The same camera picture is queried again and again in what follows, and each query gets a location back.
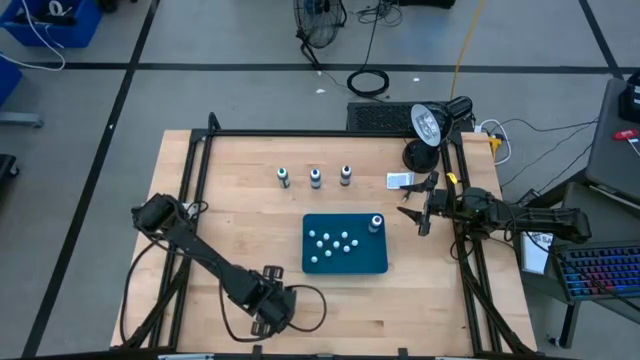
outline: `concrete floor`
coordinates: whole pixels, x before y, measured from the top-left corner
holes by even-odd
[[[0,8],[6,3],[0,0]],[[345,1],[348,10],[369,3],[375,1]],[[588,3],[618,65],[640,66],[640,37],[634,36],[640,3]],[[108,63],[116,70],[26,70],[2,108],[37,112],[45,126],[0,128],[0,153],[18,156],[22,170],[0,214],[0,273],[5,274],[0,358],[23,351],[150,4],[121,1],[117,13],[105,15],[89,48],[64,51],[75,68]],[[462,0],[451,11],[404,8],[402,25],[376,31],[370,63],[454,65],[474,9],[475,2]],[[322,62],[356,67],[364,60],[370,31],[370,25],[351,16],[336,41],[317,55]],[[135,72],[39,355],[108,347],[136,238],[128,209],[147,195],[164,130],[203,127],[209,111],[216,112],[223,128],[344,129],[347,102],[361,100],[312,71],[261,68],[306,63],[294,34],[289,0],[161,1],[140,58],[143,65],[256,68]],[[55,60],[46,50],[23,48],[3,31],[0,49],[22,61]],[[472,98],[478,119],[517,117],[540,128],[595,118],[611,77],[606,71],[558,71],[607,66],[578,0],[487,0],[464,64],[548,67],[540,74],[484,68],[458,79],[457,94]],[[344,83],[349,73],[332,75]],[[452,80],[443,72],[391,71],[389,76],[390,101],[446,99]],[[326,92],[317,94],[319,88]],[[504,189],[504,197],[516,200],[546,184],[590,143],[594,129],[522,174]],[[507,131],[513,155],[498,168],[502,182],[571,133],[539,134],[518,123]],[[585,162],[586,157],[565,176]],[[583,359],[637,358],[640,327],[593,304],[582,308],[573,348],[551,347],[545,336],[559,334],[564,307],[533,291],[526,294],[541,351]]]

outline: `electric fan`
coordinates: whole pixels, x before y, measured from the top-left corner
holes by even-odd
[[[293,13],[298,26],[296,37],[302,41],[300,51],[316,70],[320,70],[313,49],[331,44],[338,35],[338,28],[344,27],[347,21],[347,10],[342,0],[293,0]]]

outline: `table leg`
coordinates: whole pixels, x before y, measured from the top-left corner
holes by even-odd
[[[562,332],[560,338],[551,338],[549,342],[555,346],[560,346],[564,349],[570,349],[573,343],[573,335],[576,332],[576,326],[578,324],[578,313],[580,310],[580,304],[582,302],[575,302],[573,305],[567,306],[567,312],[564,315],[564,324],[562,325]]]
[[[537,207],[537,208],[552,207],[553,205],[562,201],[562,199],[564,198],[564,190],[567,187],[567,184],[569,184],[570,182],[575,182],[582,185],[588,184],[589,180],[587,179],[587,176],[586,176],[586,168],[573,174],[573,176],[563,181],[562,183],[556,185],[553,189],[529,201],[529,203],[526,206]]]

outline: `black keyboard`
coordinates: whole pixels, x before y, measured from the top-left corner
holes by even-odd
[[[411,108],[415,104],[415,102],[349,103],[347,127],[352,131],[406,131],[407,137],[417,137],[411,125]]]
[[[613,298],[595,282],[618,296],[640,297],[640,241],[560,245],[553,249],[564,260],[553,258],[569,299]]]

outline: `wooden table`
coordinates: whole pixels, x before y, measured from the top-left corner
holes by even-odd
[[[149,195],[177,196],[189,131],[165,132]],[[484,134],[464,134],[472,186],[499,195],[493,158]],[[216,137],[204,200],[210,208],[200,218],[198,234],[231,262],[261,271],[285,269],[287,285],[310,284],[328,301],[324,325],[314,333],[287,329],[263,341],[265,353],[395,355],[472,355],[458,264],[450,257],[451,220],[432,217],[431,233],[417,235],[413,222],[396,210],[403,192],[386,189],[386,173],[406,171],[397,138]],[[196,183],[194,162],[190,197]],[[352,184],[339,184],[339,169],[353,168]],[[281,189],[276,169],[286,167],[289,189]],[[322,189],[309,186],[309,171],[322,171]],[[439,165],[439,188],[445,187]],[[424,194],[404,206],[421,209]],[[301,270],[302,216],[307,213],[380,212],[385,216],[389,271],[377,276],[308,276]],[[148,240],[139,236],[134,257]],[[504,244],[484,244],[494,304],[522,341],[536,348],[515,255]],[[152,249],[132,277],[126,314],[127,334],[143,320],[157,299],[165,253]],[[182,320],[179,351],[249,353],[252,344],[234,342],[222,323],[218,281],[192,265]],[[226,306],[238,335],[249,335],[252,320]],[[484,349],[489,349],[486,320],[477,305]],[[317,294],[301,289],[294,323],[312,327],[321,315]],[[173,306],[167,308],[171,316]],[[166,343],[170,321],[164,322]],[[120,343],[114,331],[112,344]]]

